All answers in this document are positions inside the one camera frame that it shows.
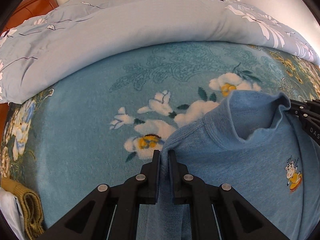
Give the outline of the mustard knitted folded garment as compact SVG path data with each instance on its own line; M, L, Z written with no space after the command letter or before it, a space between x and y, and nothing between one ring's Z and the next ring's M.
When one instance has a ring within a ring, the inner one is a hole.
M2 177L1 186L17 197L22 208L25 232L29 239L37 239L44 233L43 210L37 193L17 181L4 177Z

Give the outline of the teal floral bed blanket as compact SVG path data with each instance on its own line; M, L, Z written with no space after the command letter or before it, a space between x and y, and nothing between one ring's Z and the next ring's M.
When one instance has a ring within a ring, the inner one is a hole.
M319 98L319 68L271 48L163 44L98 61L12 105L1 174L34 190L52 226L100 183L117 185L235 90Z

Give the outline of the white folded garment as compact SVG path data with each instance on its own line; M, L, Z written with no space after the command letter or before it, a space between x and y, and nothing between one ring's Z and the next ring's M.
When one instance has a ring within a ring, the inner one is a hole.
M24 215L18 198L1 187L1 212L18 239L25 239Z

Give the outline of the grey-blue floral duvet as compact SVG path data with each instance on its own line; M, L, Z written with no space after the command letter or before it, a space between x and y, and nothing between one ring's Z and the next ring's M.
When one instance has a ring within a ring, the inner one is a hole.
M23 103L112 55L185 41L275 48L319 64L298 32L234 0L69 0L1 34L1 102Z

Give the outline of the orange wooden headboard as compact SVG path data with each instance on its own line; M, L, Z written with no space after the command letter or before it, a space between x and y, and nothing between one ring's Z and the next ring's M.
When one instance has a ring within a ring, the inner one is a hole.
M56 0L23 0L9 18L6 25L1 27L1 31L4 32L17 27L25 20L35 16L45 15L57 7L58 4Z

